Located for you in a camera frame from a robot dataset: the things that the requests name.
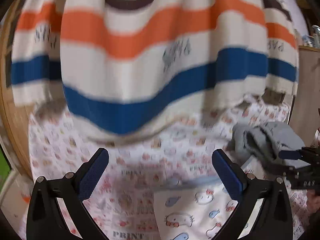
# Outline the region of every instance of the striped towel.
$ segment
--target striped towel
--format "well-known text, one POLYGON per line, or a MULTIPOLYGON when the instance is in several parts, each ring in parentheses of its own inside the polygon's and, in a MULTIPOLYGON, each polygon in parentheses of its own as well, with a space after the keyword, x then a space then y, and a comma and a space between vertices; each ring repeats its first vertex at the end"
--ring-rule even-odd
POLYGON ((281 1, 26 0, 15 104, 65 96, 81 132, 117 141, 246 93, 295 94, 297 45, 281 1))

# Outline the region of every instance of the printed fabric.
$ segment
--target printed fabric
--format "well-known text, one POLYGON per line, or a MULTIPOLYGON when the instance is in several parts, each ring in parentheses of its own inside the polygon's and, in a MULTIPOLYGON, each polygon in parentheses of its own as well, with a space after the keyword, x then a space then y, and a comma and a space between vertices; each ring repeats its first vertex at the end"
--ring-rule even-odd
MULTIPOLYGON (((243 170, 263 179, 265 174, 261 165, 251 159, 243 165, 243 170)), ((211 182, 201 183, 198 179, 198 185, 190 186, 193 183, 154 193, 154 212, 161 239, 211 239, 235 210, 238 202, 230 198, 221 180, 213 177, 211 182)), ((257 200, 239 238, 251 231, 262 201, 257 200)))
MULTIPOLYGON (((33 179, 36 180, 39 176, 47 179, 62 178, 69 171, 75 172, 99 147, 106 148, 110 157, 109 165, 91 197, 83 201, 94 221, 110 240, 170 240, 177 231, 168 232, 168 238, 162 235, 163 227, 175 227, 166 226, 163 216, 160 221, 156 220, 154 192, 160 187, 179 182, 217 176, 211 160, 215 149, 223 149, 232 161, 237 159, 236 154, 227 147, 236 123, 255 126, 268 121, 283 122, 289 109, 288 105, 270 106, 263 101, 253 102, 247 106, 193 115, 143 142, 113 147, 110 144, 94 143, 79 134, 74 128, 68 108, 55 102, 41 107, 29 119, 29 153, 33 179)), ((248 169, 244 171, 253 172, 261 178, 264 174, 261 165, 255 167, 252 169, 246 166, 248 169)), ((293 239, 296 240, 308 224, 306 191, 292 191, 289 184, 287 189, 292 205, 293 239)), ((214 223, 221 225, 232 211, 232 207, 225 210, 224 204, 230 201, 230 197, 222 190, 221 187, 213 189, 215 200, 212 202, 220 209, 214 223)), ((81 232, 78 230, 81 228, 75 227, 63 201, 58 201, 70 231, 79 236, 81 232)), ((174 198, 170 199, 168 205, 173 205, 174 202, 174 198)), ((176 205, 170 208, 172 212, 164 215, 183 212, 175 209, 180 205, 179 202, 176 205)), ((24 240, 25 222, 26 218, 19 233, 24 240)), ((202 231, 203 237, 206 237, 208 229, 202 231)))
POLYGON ((11 75, 16 105, 65 96, 79 131, 117 141, 296 94, 297 72, 283 0, 26 0, 11 75))

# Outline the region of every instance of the white fabric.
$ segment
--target white fabric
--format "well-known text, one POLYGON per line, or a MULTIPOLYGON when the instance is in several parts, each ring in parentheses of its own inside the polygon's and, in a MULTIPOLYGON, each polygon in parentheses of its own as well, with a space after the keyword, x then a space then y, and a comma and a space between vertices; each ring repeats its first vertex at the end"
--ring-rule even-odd
MULTIPOLYGON (((128 237, 159 240, 160 234, 162 240, 174 239, 177 231, 170 230, 167 233, 169 238, 163 236, 161 230, 165 226, 164 217, 161 216, 160 222, 156 221, 153 192, 161 185, 215 176, 211 154, 215 149, 222 148, 233 159, 235 153, 227 150, 227 144, 231 140, 234 124, 242 122, 257 125, 271 120, 284 121, 288 111, 288 105, 268 106, 262 101, 253 100, 247 107, 207 113, 202 120, 199 115, 182 118, 156 137, 142 143, 111 147, 81 136, 74 129, 68 109, 54 103, 40 108, 36 116, 30 116, 29 152, 33 178, 62 178, 67 172, 76 171, 99 147, 104 147, 109 152, 109 165, 90 199, 84 201, 98 226, 110 240, 128 237)), ((245 169, 245 172, 253 172, 257 177, 263 174, 261 167, 245 169)), ((292 201, 294 239, 297 239, 308 220, 306 193, 288 192, 292 201)), ((230 197, 222 192, 221 187, 214 189, 214 196, 212 204, 220 209, 216 217, 219 221, 215 223, 220 222, 222 225, 231 213, 223 211, 230 197)), ((70 231, 79 235, 64 203, 59 200, 59 204, 70 231)), ((22 239, 26 239, 25 222, 19 232, 22 239)), ((201 231, 203 237, 206 237, 206 231, 201 231)))
MULTIPOLYGON (((245 163, 243 170, 255 174, 258 179, 263 179, 265 175, 255 158, 245 163)), ((230 198, 221 181, 217 179, 192 189, 177 186, 175 190, 155 192, 153 199, 161 239, 172 240, 212 238, 237 205, 237 201, 230 198)), ((257 201, 239 238, 247 235, 252 229, 262 201, 263 199, 257 201)))

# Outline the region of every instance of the green floor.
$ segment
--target green floor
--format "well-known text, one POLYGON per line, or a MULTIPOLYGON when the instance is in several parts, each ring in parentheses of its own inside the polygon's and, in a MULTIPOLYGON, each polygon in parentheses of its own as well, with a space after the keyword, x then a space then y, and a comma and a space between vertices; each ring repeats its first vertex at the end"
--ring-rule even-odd
POLYGON ((3 184, 10 173, 10 166, 4 157, 4 153, 0 148, 0 191, 2 190, 3 184))

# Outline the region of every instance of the wooden cabinet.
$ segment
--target wooden cabinet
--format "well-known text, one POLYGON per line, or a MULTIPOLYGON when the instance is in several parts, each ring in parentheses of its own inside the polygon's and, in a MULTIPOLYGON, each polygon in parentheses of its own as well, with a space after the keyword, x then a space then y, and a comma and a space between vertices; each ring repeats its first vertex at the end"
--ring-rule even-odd
POLYGON ((16 165, 18 171, 32 177, 28 150, 28 118, 34 106, 16 107, 10 86, 13 35, 24 1, 15 0, 12 3, 0 32, 0 116, 9 140, 6 147, 9 153, 14 152, 21 164, 16 165))
POLYGON ((299 46, 299 54, 299 85, 289 125, 310 146, 320 127, 320 49, 299 46))

